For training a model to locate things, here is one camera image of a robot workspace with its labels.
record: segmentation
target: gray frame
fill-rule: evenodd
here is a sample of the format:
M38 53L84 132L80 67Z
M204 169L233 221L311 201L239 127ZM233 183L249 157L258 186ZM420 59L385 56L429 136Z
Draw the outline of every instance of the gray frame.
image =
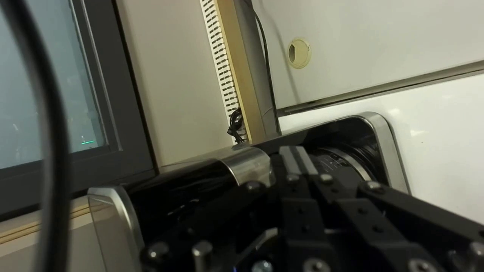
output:
M154 177L154 156L116 8L110 0L71 0L71 6L107 142L72 154L72 193ZM39 162L1 169L0 219L35 209L41 180Z

